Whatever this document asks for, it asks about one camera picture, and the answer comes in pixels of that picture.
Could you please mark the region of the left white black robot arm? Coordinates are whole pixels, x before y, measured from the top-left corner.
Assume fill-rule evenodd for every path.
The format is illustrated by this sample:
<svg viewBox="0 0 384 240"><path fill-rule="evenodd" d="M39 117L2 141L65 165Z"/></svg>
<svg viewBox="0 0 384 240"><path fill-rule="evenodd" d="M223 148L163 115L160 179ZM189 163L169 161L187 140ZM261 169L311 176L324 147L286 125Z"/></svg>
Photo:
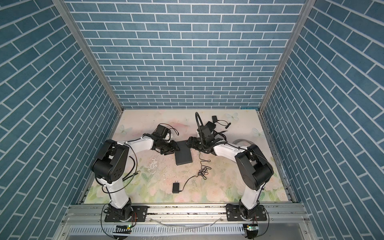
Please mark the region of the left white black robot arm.
<svg viewBox="0 0 384 240"><path fill-rule="evenodd" d="M153 135L145 134L141 138L123 143L114 140L106 140L97 153L91 166L98 182L106 187L106 193L110 196L111 206L121 210L129 202L123 184L123 175L129 157L137 159L137 153L153 150L161 155L170 155L180 150L174 140L165 140Z"/></svg>

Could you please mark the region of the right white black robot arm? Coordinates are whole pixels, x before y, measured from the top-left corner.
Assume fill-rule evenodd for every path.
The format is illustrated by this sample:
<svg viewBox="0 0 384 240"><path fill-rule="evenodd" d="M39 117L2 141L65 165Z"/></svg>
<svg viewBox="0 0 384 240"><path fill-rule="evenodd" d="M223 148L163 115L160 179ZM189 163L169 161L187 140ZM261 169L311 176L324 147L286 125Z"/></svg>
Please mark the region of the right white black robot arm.
<svg viewBox="0 0 384 240"><path fill-rule="evenodd" d="M189 137L186 146L201 153L213 154L235 162L246 185L240 200L241 205L249 211L258 205L262 188L273 176L274 170L257 145L242 147L223 140L204 144L197 137Z"/></svg>

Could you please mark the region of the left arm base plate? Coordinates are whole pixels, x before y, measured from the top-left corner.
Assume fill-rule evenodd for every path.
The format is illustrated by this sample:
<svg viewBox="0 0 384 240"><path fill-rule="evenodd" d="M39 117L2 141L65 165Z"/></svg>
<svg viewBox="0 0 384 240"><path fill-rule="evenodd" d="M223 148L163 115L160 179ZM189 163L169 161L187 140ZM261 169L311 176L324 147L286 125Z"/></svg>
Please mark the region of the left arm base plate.
<svg viewBox="0 0 384 240"><path fill-rule="evenodd" d="M144 222L147 217L148 206L129 205L123 209L116 209L111 205L103 210L106 214L105 222L123 223L123 222Z"/></svg>

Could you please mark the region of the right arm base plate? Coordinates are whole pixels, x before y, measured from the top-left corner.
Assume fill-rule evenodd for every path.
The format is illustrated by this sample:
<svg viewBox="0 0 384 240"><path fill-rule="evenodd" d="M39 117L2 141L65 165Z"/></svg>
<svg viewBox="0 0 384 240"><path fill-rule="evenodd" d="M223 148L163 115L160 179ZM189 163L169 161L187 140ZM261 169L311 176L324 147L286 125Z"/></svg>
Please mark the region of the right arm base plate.
<svg viewBox="0 0 384 240"><path fill-rule="evenodd" d="M256 205L253 209L248 210L243 205L227 204L226 215L227 221L239 222L239 221L266 221L267 213L263 205Z"/></svg>

